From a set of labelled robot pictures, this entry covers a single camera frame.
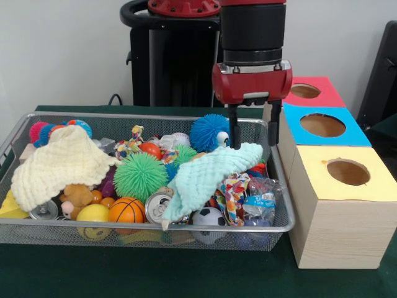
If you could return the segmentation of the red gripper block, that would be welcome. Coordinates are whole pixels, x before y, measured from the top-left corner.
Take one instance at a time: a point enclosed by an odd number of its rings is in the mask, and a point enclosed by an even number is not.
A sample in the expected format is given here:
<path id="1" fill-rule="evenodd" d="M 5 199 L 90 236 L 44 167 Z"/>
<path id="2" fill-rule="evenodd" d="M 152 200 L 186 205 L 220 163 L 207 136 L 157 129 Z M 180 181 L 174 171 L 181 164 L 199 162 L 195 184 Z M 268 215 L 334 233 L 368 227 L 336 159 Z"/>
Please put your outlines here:
<path id="1" fill-rule="evenodd" d="M 279 142 L 281 102 L 292 86 L 292 65 L 282 60 L 274 65 L 228 66 L 215 64 L 212 85 L 216 98 L 228 105 L 230 122 L 230 147 L 241 148 L 241 129 L 238 125 L 238 105 L 247 100 L 267 99 L 272 106 L 268 122 L 268 139 L 271 147 Z"/>

